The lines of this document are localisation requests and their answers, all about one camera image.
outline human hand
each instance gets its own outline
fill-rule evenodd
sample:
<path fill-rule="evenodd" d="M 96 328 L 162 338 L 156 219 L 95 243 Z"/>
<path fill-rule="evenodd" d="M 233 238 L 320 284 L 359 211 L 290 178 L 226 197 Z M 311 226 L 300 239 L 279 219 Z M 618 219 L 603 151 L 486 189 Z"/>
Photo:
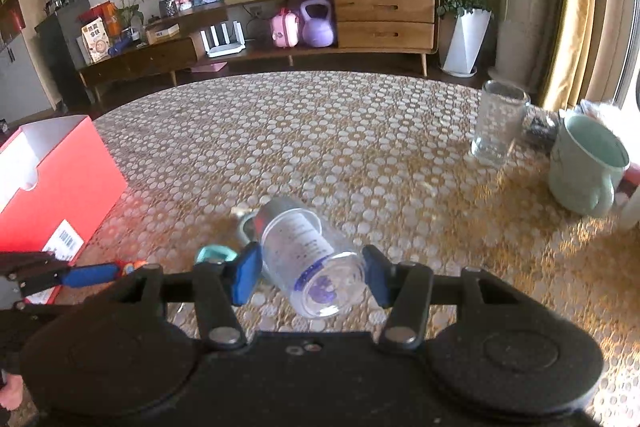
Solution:
<path fill-rule="evenodd" d="M 22 377 L 20 375 L 6 374 L 6 385 L 0 389 L 0 405 L 12 411 L 18 409 L 22 403 Z"/>

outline wooden cabinet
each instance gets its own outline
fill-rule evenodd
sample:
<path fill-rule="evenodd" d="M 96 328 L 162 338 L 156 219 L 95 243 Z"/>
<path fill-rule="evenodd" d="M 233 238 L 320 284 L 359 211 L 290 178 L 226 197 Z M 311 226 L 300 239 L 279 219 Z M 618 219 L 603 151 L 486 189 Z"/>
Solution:
<path fill-rule="evenodd" d="M 419 54 L 426 75 L 426 55 L 438 49 L 438 0 L 332 0 L 335 7 L 337 44 L 312 48 L 300 42 L 293 48 L 276 48 L 270 38 L 247 41 L 243 51 L 234 55 L 206 57 L 200 35 L 213 22 L 226 18 L 233 6 L 273 1 L 281 6 L 299 0 L 222 0 L 180 12 L 149 28 L 168 28 L 175 23 L 180 34 L 174 39 L 145 48 L 132 49 L 81 70 L 85 86 L 93 87 L 112 80 L 126 80 L 159 73 L 171 73 L 192 66 L 210 66 L 217 62 L 257 58 L 288 58 L 332 53 L 388 52 Z"/>
<path fill-rule="evenodd" d="M 338 48 L 422 55 L 437 49 L 437 0 L 334 0 Z"/>
<path fill-rule="evenodd" d="M 94 87 L 112 80 L 127 80 L 190 68 L 204 55 L 204 45 L 197 34 L 194 38 L 176 38 L 128 50 L 122 55 L 88 66 L 80 73 L 84 85 Z"/>

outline pink suitcase toy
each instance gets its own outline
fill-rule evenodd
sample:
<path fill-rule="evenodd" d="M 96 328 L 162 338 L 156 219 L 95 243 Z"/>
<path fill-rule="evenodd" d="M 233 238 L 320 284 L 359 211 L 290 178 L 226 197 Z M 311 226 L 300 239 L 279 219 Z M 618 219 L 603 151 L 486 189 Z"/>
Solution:
<path fill-rule="evenodd" d="M 271 37 L 273 43 L 279 48 L 292 48 L 298 44 L 300 19 L 287 8 L 281 8 L 271 19 Z"/>

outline metal screw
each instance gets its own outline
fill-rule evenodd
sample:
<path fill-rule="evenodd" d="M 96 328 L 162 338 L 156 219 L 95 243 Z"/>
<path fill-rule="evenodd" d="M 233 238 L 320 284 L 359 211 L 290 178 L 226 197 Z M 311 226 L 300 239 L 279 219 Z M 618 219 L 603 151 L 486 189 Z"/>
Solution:
<path fill-rule="evenodd" d="M 320 344 L 316 344 L 316 343 L 308 343 L 305 344 L 305 351 L 308 351 L 310 353 L 317 353 L 318 351 L 322 350 L 322 346 Z"/>
<path fill-rule="evenodd" d="M 285 348 L 285 352 L 288 355 L 295 355 L 297 357 L 299 357 L 300 355 L 304 355 L 305 354 L 305 350 L 302 349 L 300 346 L 287 346 Z"/>
<path fill-rule="evenodd" d="M 240 337 L 240 331 L 229 326 L 220 326 L 219 328 L 213 328 L 209 331 L 209 340 L 217 344 L 225 344 L 226 346 L 237 343 Z"/>
<path fill-rule="evenodd" d="M 394 326 L 385 331 L 385 337 L 395 344 L 411 344 L 415 340 L 416 333 L 406 326 Z"/>

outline patterned tablecloth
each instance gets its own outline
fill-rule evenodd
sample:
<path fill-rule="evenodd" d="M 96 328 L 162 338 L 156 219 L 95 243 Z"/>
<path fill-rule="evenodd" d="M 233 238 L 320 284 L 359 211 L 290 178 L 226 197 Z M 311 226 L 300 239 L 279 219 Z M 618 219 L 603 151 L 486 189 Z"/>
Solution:
<path fill-rule="evenodd" d="M 235 206 L 292 194 L 356 245 L 456 275 L 479 266 L 589 331 L 606 373 L 590 412 L 640 424 L 640 232 L 579 219 L 546 187 L 548 160 L 518 146 L 501 169 L 469 157 L 479 92 L 405 76 L 289 72 L 232 76 L 149 95 L 95 121 L 129 188 L 81 264 L 148 259 L 190 269 L 199 247 L 233 246 Z M 80 298 L 63 291 L 58 302 Z M 194 330 L 193 309 L 175 322 Z M 432 310 L 429 334 L 453 320 Z M 380 332 L 367 293 L 327 320 L 296 316 L 272 287 L 238 311 L 250 332 Z"/>

